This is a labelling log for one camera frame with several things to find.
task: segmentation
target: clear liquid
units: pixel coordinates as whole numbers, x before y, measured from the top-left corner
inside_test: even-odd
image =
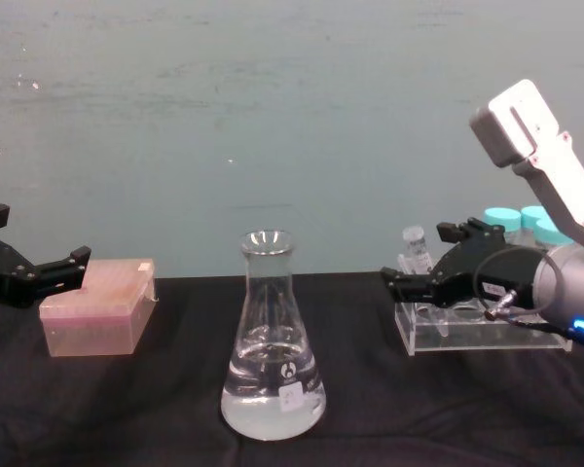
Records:
[[[282,405],[281,387],[297,388],[292,409]],[[255,343],[234,352],[221,411],[238,433],[263,441],[291,438],[314,426],[325,408],[324,387],[306,345]]]

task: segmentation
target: cable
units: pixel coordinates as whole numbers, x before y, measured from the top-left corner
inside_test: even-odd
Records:
[[[514,251],[519,251],[519,250],[533,251],[535,253],[540,254],[541,259],[552,268],[552,271],[554,272],[554,275],[556,276],[556,287],[554,289],[554,296],[552,297],[552,300],[550,300],[549,303],[546,304],[545,306],[539,306],[538,308],[534,308],[534,309],[530,310],[529,314],[538,314],[542,311],[545,311],[547,308],[549,308],[552,305],[553,302],[555,302],[558,298],[560,298],[562,296],[563,292],[565,291],[565,281],[563,279],[563,273],[561,272],[558,265],[554,262],[554,260],[552,260],[552,258],[547,253],[545,253],[544,251],[538,250],[536,248],[530,248],[529,246],[513,246],[512,248],[507,248],[505,250],[499,250],[499,251],[496,251],[495,253],[491,254],[490,256],[485,258],[478,265],[478,267],[474,270],[474,276],[472,278],[472,282],[473,282],[473,286],[474,286],[474,295],[480,301],[480,303],[485,307],[485,309],[490,309],[491,307],[489,306],[487,301],[485,301],[485,299],[482,298],[482,296],[478,290],[478,276],[480,275],[482,268],[484,266],[488,265],[492,260],[497,259],[500,256],[502,256],[508,252],[514,252]]]

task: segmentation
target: clear plastic box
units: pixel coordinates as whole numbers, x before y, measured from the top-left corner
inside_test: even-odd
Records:
[[[424,304],[396,304],[394,318],[409,355],[442,350],[557,348],[571,351],[571,341],[558,335],[518,328],[501,320],[487,320],[477,301],[436,308],[435,312]],[[543,322],[535,315],[520,319]]]
[[[156,305],[151,259],[91,260],[80,290],[40,305],[53,357],[130,354]]]

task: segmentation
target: pipette tip box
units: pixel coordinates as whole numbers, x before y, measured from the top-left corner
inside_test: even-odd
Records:
[[[39,307],[53,357],[133,353],[157,302],[151,259],[91,260],[82,288]]]

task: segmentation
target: robotic arm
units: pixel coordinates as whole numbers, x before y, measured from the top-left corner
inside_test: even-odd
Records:
[[[0,204],[0,229],[9,220],[9,206]],[[61,261],[34,266],[14,248],[0,241],[0,302],[28,307],[37,299],[79,289],[91,250],[83,246]]]
[[[524,177],[550,217],[576,244],[545,252],[508,245],[501,226],[476,219],[439,224],[455,243],[429,275],[382,269],[396,302],[449,306],[474,297],[493,300],[486,316],[560,334],[584,344],[584,168],[567,132],[535,85],[523,80],[479,109],[470,126],[499,167]],[[547,324],[520,315],[538,313]]]

